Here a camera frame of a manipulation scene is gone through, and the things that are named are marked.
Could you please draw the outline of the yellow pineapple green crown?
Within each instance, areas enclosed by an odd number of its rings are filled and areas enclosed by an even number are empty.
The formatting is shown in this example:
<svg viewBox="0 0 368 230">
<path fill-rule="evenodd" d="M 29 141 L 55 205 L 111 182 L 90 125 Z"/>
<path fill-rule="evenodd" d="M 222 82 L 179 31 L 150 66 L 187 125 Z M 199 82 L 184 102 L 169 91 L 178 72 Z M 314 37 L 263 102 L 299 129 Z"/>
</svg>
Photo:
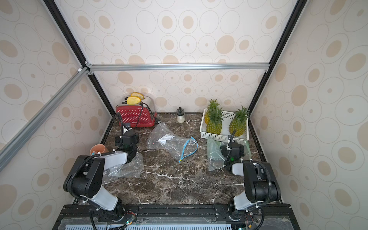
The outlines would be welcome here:
<svg viewBox="0 0 368 230">
<path fill-rule="evenodd" d="M 219 135 L 222 131 L 222 108 L 214 108 L 208 112 L 209 122 L 207 123 L 206 132 Z"/>
<path fill-rule="evenodd" d="M 215 99 L 211 99 L 209 101 L 209 105 L 207 107 L 207 112 L 205 113 L 205 123 L 208 125 L 211 121 L 217 122 L 221 118 L 221 108 L 219 108 L 219 103 Z"/>
</svg>

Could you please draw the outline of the blue-zip bag with pineapple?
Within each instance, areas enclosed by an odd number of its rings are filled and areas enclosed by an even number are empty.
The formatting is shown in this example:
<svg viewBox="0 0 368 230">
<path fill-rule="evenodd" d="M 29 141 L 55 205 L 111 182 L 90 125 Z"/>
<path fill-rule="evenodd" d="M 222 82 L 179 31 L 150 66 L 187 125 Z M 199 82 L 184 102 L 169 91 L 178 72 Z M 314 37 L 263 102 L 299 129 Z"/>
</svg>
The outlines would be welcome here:
<svg viewBox="0 0 368 230">
<path fill-rule="evenodd" d="M 147 148 L 166 150 L 180 163 L 184 158 L 193 155 L 198 150 L 198 142 L 193 137 L 177 136 L 162 122 L 150 133 L 147 139 Z"/>
</svg>

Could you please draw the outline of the green-zip bag with pineapple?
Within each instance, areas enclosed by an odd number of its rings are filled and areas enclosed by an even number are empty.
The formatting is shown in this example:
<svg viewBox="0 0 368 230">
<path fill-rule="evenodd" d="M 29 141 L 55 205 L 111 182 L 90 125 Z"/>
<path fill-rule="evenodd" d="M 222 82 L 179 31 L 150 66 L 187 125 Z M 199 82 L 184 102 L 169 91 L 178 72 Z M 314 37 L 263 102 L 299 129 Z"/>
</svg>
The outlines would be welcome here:
<svg viewBox="0 0 368 230">
<path fill-rule="evenodd" d="M 208 170 L 214 171 L 231 166 L 241 160 L 250 160 L 251 152 L 247 141 L 239 143 L 228 139 L 227 143 L 207 139 Z"/>
</svg>

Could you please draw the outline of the clear zip-top bag blue slider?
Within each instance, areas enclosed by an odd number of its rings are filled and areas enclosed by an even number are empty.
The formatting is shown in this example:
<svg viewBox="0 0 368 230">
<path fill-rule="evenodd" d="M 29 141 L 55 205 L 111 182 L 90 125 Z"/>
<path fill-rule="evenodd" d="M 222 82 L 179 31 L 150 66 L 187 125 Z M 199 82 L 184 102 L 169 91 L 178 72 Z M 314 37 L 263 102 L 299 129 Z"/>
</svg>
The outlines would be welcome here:
<svg viewBox="0 0 368 230">
<path fill-rule="evenodd" d="M 102 184 L 108 184 L 122 178 L 135 177 L 139 178 L 143 173 L 143 156 L 138 153 L 134 156 L 131 162 L 122 163 L 122 160 L 127 160 L 127 154 L 118 152 L 112 155 L 102 157 L 105 159 Z"/>
</svg>

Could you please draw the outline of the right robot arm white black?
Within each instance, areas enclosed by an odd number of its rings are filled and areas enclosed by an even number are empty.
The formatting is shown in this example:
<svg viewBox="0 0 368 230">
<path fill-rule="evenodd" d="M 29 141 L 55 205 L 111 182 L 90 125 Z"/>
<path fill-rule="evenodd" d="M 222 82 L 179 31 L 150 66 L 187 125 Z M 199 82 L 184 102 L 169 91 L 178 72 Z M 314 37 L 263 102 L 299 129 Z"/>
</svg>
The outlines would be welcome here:
<svg viewBox="0 0 368 230">
<path fill-rule="evenodd" d="M 281 199 L 281 189 L 269 163 L 243 160 L 244 146 L 234 140 L 221 146 L 224 166 L 233 175 L 242 176 L 244 191 L 229 202 L 229 212 L 250 211 Z"/>
</svg>

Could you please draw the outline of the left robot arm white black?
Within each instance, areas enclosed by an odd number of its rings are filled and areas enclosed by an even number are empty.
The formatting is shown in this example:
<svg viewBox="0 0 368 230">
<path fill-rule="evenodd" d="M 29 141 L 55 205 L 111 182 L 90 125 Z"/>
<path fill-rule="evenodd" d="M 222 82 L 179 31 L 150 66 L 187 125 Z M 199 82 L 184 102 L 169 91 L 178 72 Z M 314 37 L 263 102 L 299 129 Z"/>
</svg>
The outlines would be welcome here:
<svg viewBox="0 0 368 230">
<path fill-rule="evenodd" d="M 121 199 L 112 195 L 103 186 L 104 171 L 130 163 L 138 151 L 139 134 L 134 130 L 119 136 L 117 150 L 94 155 L 80 155 L 69 174 L 63 189 L 72 197 L 93 205 L 112 215 L 123 215 Z"/>
</svg>

